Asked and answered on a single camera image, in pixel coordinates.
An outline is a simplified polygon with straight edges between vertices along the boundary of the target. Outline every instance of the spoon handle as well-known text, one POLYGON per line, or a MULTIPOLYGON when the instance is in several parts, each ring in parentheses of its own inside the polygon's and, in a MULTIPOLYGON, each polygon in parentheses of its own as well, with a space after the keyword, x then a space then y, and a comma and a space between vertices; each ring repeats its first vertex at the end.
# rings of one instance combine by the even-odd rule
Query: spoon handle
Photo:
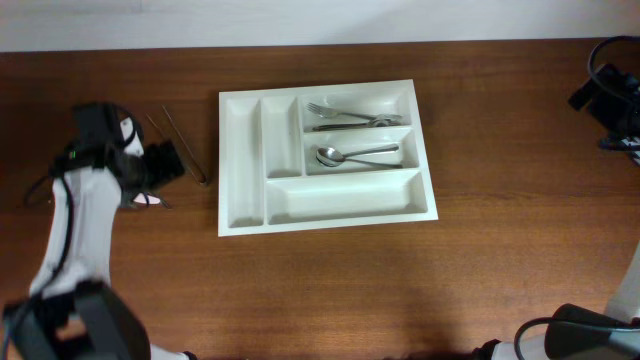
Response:
POLYGON ((374 149, 369 149, 369 150, 354 151, 354 152, 351 152, 351 153, 348 153, 348 154, 344 154, 342 156, 347 158, 349 156, 381 154, 381 153, 387 153, 387 152, 395 152, 395 151, 398 151, 398 149, 400 149, 400 147, 397 144, 393 144, 393 145, 385 145, 385 146, 382 146, 382 147, 379 147, 379 148, 374 148, 374 149))
POLYGON ((357 129, 367 127, 368 123, 363 124, 331 124, 320 125, 313 128, 313 131, 327 131, 327 130, 343 130, 343 129, 357 129))
POLYGON ((356 160, 356 159, 345 159, 345 161, 351 161, 351 162, 365 164, 365 165, 371 165, 371 166, 387 167, 387 168, 390 168, 390 169, 402 169, 403 168, 403 166, 400 165, 400 164, 374 163, 374 162, 371 162, 371 161, 362 161, 362 160, 356 160))

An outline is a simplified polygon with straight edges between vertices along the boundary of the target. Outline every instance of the empty compartment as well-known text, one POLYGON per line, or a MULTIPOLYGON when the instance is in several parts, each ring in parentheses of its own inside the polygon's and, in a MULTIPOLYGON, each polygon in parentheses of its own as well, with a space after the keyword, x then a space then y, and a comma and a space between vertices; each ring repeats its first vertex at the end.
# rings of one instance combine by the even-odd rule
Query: empty compartment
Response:
POLYGON ((357 124, 367 120, 352 116, 340 115, 335 118, 322 118, 307 109, 309 103, 334 108, 337 110, 377 116, 380 114, 401 115, 402 125, 411 124, 410 95, 413 87, 391 87, 377 90, 343 92, 334 94, 309 94, 300 96, 300 114, 305 132, 313 131, 313 127, 329 124, 357 124))
POLYGON ((229 227, 264 222, 264 181, 259 99, 226 101, 226 169, 229 227))
POLYGON ((263 98, 261 111, 267 177, 302 175, 302 145, 295 96, 263 98))
POLYGON ((304 148, 307 174, 321 175, 387 170, 387 168, 384 167, 371 166, 348 160, 337 167, 327 167, 316 159, 316 152, 319 148, 330 146, 344 155, 354 151, 373 149, 392 144, 397 144, 399 150, 392 153, 359 155, 351 159, 386 164, 401 164, 403 168, 416 168, 420 165, 415 135, 411 128, 387 127, 384 129, 340 130, 305 134, 304 148))
POLYGON ((417 170, 276 180, 267 204, 273 225, 427 212, 417 170))

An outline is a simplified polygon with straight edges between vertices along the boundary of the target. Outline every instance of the fork handle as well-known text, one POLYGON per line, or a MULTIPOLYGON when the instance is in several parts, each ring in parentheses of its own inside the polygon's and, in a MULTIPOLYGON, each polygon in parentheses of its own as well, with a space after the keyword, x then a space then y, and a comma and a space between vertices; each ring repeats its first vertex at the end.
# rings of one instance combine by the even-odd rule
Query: fork handle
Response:
POLYGON ((367 127, 368 123, 364 124, 331 124, 320 125, 313 128, 313 131, 327 131, 327 130, 344 130, 344 129, 357 129, 367 127))
POLYGON ((367 115, 367 114, 358 114, 358 113, 350 113, 350 112, 340 112, 341 115, 347 115, 347 116, 351 116, 351 117, 357 117, 360 119, 366 119, 366 120, 375 120, 377 119, 377 116, 373 116, 373 115, 367 115))

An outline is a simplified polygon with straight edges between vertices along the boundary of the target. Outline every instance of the brown wooden tabletop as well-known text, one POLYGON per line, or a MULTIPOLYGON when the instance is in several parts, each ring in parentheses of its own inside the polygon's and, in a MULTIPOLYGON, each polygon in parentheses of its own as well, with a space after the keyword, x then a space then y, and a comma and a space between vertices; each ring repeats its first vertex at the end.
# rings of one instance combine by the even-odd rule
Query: brown wooden tabletop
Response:
MULTIPOLYGON (((567 98, 596 40, 0 54, 0 303, 26 295, 53 207, 22 196, 70 107, 166 105, 213 177, 115 218, 112 285, 155 344, 201 359, 379 359, 511 340, 602 311, 640 238, 640 168, 567 98), (413 79, 440 220, 217 237, 218 92, 413 79)), ((637 47, 606 56, 640 75, 637 47)))

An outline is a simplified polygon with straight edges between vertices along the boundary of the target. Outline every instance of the white cutlery tray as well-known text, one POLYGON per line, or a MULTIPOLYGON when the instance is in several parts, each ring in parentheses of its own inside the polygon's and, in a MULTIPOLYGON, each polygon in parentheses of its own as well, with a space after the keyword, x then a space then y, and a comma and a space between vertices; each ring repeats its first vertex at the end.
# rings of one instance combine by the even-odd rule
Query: white cutlery tray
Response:
POLYGON ((431 177, 412 80, 220 93, 218 235, 436 220, 431 177), (365 114, 402 115, 401 126, 312 132, 325 124, 308 103, 365 114), (398 144, 394 153, 321 165, 318 147, 340 152, 398 144))

